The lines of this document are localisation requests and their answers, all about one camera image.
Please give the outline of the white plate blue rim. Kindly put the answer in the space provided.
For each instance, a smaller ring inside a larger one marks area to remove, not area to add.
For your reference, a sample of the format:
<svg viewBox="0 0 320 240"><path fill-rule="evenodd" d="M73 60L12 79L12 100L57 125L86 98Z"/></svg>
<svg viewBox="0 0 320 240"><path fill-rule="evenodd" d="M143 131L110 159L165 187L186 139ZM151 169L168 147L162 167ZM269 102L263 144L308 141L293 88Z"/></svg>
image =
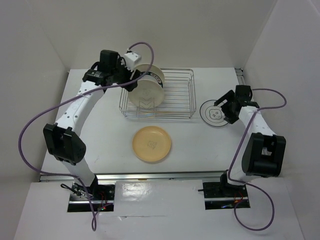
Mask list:
<svg viewBox="0 0 320 240"><path fill-rule="evenodd" d="M199 109L201 119L211 127L224 127L228 125L220 106L215 106L215 99L205 101Z"/></svg>

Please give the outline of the white plate teal lettered rim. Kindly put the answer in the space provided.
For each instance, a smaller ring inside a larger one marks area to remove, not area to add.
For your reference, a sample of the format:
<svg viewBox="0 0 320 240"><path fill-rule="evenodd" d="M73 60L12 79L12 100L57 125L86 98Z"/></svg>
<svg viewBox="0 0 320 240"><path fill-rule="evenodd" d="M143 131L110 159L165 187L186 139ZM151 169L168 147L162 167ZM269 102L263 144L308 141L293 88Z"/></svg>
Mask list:
<svg viewBox="0 0 320 240"><path fill-rule="evenodd" d="M150 70L147 71L149 68L149 64L143 63L139 64L135 67L136 70L140 71L141 74L144 74L144 77L141 78L141 80L149 80L152 82L157 83L161 88L164 87L164 82L165 82L165 75L162 72L160 68L158 68L155 65L152 65Z"/></svg>

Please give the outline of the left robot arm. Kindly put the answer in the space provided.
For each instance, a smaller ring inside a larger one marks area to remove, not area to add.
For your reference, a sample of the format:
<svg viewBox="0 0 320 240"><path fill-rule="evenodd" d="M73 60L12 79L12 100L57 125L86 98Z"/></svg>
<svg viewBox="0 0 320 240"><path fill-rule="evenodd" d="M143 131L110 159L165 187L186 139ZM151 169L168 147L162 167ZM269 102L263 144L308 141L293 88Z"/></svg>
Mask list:
<svg viewBox="0 0 320 240"><path fill-rule="evenodd" d="M87 147L80 138L83 125L105 94L106 86L125 84L130 91L137 87L136 83L130 82L140 76L140 72L134 69L140 60L141 56L132 51L120 56L116 51L102 50L99 61L84 74L77 100L54 124L46 124L43 128L49 154L74 176L81 194L88 200L99 198L105 189L85 160Z"/></svg>

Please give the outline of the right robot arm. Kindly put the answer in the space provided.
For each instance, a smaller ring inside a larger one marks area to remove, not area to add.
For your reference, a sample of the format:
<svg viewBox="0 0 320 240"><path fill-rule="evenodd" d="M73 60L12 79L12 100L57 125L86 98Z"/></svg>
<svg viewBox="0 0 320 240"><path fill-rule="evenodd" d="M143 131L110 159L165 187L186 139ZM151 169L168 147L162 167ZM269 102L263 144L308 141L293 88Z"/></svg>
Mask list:
<svg viewBox="0 0 320 240"><path fill-rule="evenodd" d="M229 169L220 176L218 191L224 197L236 196L253 179L278 177L282 170L286 139L271 130L252 98L249 85L237 85L214 103L226 122L241 121L245 127Z"/></svg>

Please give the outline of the tan bear plate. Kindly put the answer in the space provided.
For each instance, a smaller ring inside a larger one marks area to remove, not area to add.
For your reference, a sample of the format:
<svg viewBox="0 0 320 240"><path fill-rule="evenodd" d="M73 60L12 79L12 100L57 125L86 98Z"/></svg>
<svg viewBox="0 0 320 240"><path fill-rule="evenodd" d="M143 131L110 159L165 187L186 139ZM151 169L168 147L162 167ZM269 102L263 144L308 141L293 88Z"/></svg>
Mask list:
<svg viewBox="0 0 320 240"><path fill-rule="evenodd" d="M157 163L164 160L171 146L170 135L159 126L143 127L132 138L134 154L146 163Z"/></svg>

